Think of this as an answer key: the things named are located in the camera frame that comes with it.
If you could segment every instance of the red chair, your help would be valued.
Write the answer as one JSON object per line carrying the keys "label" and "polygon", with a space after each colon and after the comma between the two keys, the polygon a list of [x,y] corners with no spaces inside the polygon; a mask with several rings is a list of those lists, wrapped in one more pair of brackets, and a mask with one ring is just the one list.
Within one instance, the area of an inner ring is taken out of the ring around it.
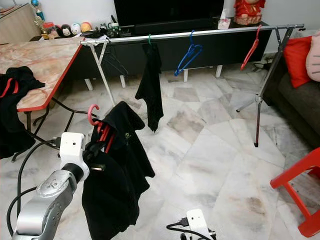
{"label": "red chair", "polygon": [[294,179],[304,171],[311,170],[309,174],[317,175],[320,178],[320,147],[310,152],[295,165],[281,173],[279,176],[271,180],[271,187],[278,188],[284,186],[290,196],[299,207],[305,217],[305,221],[298,227],[300,233],[309,238],[320,232],[320,210],[314,214],[310,214],[304,202],[301,200],[294,188],[289,184],[289,181]]}

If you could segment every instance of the black shirt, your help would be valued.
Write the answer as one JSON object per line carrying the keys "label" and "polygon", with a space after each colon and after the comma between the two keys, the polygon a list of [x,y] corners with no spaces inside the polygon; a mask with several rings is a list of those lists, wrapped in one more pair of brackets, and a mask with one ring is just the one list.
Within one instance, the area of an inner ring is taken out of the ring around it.
{"label": "black shirt", "polygon": [[148,127],[156,131],[160,118],[164,116],[161,99],[160,79],[161,58],[155,43],[142,45],[147,62],[136,99],[144,99],[148,114]]}

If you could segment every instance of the blue hanger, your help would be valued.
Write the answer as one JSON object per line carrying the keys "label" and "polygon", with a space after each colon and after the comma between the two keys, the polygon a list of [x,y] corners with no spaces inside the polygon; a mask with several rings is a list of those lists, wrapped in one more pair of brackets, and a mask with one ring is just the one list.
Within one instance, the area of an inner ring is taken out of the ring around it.
{"label": "blue hanger", "polygon": [[[192,39],[192,34],[194,33],[195,30],[192,30],[192,32],[190,33],[190,46],[189,49],[187,51],[187,53],[184,55],[184,57],[182,58],[182,60],[180,61],[178,67],[176,68],[176,71],[174,72],[175,76],[178,76],[203,50],[203,46],[200,44],[195,45],[194,41]],[[185,61],[187,61],[189,59],[189,61],[181,68],[181,66],[183,65],[183,63]]]}

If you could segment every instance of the metal rack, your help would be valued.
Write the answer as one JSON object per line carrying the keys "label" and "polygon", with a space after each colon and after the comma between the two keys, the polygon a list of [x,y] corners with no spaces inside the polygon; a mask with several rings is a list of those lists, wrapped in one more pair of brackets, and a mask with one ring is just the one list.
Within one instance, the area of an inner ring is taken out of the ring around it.
{"label": "metal rack", "polygon": [[[297,28],[303,28],[304,24],[287,24],[287,25],[278,25],[278,26],[262,26],[260,28],[260,31],[266,31],[266,30],[275,30],[276,38],[278,41],[278,51],[273,59],[272,65],[266,74],[264,81],[262,83],[260,92],[256,94],[255,101],[250,101],[244,106],[237,109],[237,112],[240,112],[242,109],[246,108],[253,102],[257,103],[257,114],[256,114],[256,133],[255,133],[255,140],[254,140],[254,146],[258,147],[259,145],[259,128],[260,128],[260,113],[261,113],[261,104],[263,102],[263,94],[267,88],[268,80],[272,77],[272,75],[275,72],[275,69],[281,59],[281,56],[283,54],[283,51],[287,45],[287,42],[293,32],[294,29]],[[283,39],[280,37],[279,30],[280,29],[286,29],[286,32],[284,34]],[[231,29],[220,29],[220,30],[206,30],[206,31],[194,31],[192,33],[192,36],[207,36],[207,35],[218,35],[218,34],[232,34],[232,33],[241,33],[241,32],[253,32],[257,31],[257,26],[251,26],[251,27],[239,27],[239,28],[231,28]],[[120,38],[111,38],[106,40],[84,40],[81,41],[81,44],[84,46],[89,46],[91,49],[91,52],[93,54],[94,60],[96,62],[96,65],[98,67],[98,70],[100,72],[100,75],[102,77],[103,83],[105,85],[105,88],[109,94],[110,100],[112,102],[112,105],[115,106],[115,100],[112,96],[111,90],[109,88],[107,78],[103,72],[103,69],[101,67],[101,62],[107,47],[108,42],[111,44],[114,43],[128,43],[128,42],[140,42],[140,41],[148,41],[148,39],[151,40],[167,40],[167,39],[176,39],[176,38],[186,38],[189,37],[191,32],[179,32],[179,33],[169,33],[169,34],[158,34],[158,35],[152,35],[152,36],[133,36],[133,37],[120,37]],[[102,51],[100,56],[98,57],[95,45],[97,44],[103,44]]]}

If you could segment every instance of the red cushion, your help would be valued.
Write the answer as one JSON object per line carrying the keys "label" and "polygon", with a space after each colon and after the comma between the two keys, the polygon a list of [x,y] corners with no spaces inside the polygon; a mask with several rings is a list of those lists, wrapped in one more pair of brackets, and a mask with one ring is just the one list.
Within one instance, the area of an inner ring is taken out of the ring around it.
{"label": "red cushion", "polygon": [[284,49],[284,58],[294,88],[311,81],[306,69],[311,39],[311,36],[289,39]]}

